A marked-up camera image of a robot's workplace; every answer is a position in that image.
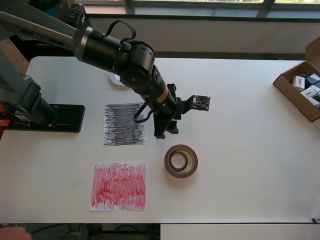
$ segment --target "roll of tape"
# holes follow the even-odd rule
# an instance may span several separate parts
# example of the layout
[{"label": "roll of tape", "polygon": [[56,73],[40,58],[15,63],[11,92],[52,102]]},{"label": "roll of tape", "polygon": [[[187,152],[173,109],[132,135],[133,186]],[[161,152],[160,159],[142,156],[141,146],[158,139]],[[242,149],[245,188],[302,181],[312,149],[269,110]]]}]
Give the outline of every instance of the roll of tape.
[{"label": "roll of tape", "polygon": [[[182,157],[182,166],[175,166],[173,162],[174,157]],[[164,166],[171,176],[177,179],[185,179],[197,170],[198,157],[191,147],[182,144],[175,145],[166,152]]]}]

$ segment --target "circuit board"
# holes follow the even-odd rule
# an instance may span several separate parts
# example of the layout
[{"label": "circuit board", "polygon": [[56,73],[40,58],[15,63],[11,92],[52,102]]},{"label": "circuit board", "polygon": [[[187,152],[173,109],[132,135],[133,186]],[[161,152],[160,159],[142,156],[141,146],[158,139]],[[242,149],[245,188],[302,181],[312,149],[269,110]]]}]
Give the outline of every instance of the circuit board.
[{"label": "circuit board", "polygon": [[210,106],[209,96],[193,95],[191,109],[196,109],[199,111],[209,111],[209,106]]}]

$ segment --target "metal frame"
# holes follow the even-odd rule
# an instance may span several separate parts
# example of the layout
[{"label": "metal frame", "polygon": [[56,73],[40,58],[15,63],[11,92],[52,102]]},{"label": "metal frame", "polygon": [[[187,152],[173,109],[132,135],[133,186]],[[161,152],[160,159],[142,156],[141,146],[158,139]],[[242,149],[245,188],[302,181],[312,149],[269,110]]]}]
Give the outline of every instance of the metal frame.
[{"label": "metal frame", "polygon": [[320,10],[320,4],[275,3],[275,0],[264,0],[263,3],[245,2],[196,2],[164,0],[75,0],[85,5],[110,5],[127,7],[163,7],[163,8],[212,8],[212,9],[256,9],[256,10]]}]

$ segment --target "red scribbled paper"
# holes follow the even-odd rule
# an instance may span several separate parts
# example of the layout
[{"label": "red scribbled paper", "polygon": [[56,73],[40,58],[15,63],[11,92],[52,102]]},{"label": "red scribbled paper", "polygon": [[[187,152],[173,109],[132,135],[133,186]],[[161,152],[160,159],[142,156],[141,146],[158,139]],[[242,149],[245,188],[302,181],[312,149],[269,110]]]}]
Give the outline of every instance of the red scribbled paper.
[{"label": "red scribbled paper", "polygon": [[107,163],[95,166],[91,211],[145,209],[144,163]]}]

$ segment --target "open cardboard box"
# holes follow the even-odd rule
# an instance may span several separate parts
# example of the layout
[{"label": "open cardboard box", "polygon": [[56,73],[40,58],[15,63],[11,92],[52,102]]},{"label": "open cardboard box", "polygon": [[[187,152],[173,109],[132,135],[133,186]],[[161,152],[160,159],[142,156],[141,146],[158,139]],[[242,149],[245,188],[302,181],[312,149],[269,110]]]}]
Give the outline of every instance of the open cardboard box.
[{"label": "open cardboard box", "polygon": [[317,74],[320,76],[320,37],[311,42],[305,48],[305,62],[282,73],[273,85],[310,121],[320,118],[320,110],[312,105],[292,85],[294,77],[299,74],[310,76]]}]

